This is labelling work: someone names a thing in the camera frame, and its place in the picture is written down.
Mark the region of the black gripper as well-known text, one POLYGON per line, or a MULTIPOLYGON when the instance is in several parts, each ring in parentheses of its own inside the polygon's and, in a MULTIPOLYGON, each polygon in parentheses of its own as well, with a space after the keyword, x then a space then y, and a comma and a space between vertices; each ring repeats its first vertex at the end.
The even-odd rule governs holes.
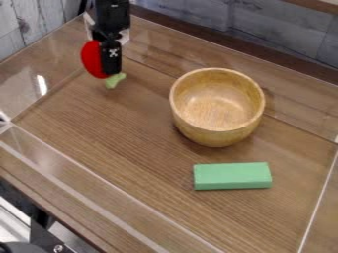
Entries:
POLYGON ((115 75, 121 71, 121 46, 117 41, 123 38, 123 31, 131 27, 129 0, 95 0, 95 25, 92 38, 100 41, 101 71, 105 75, 115 75))

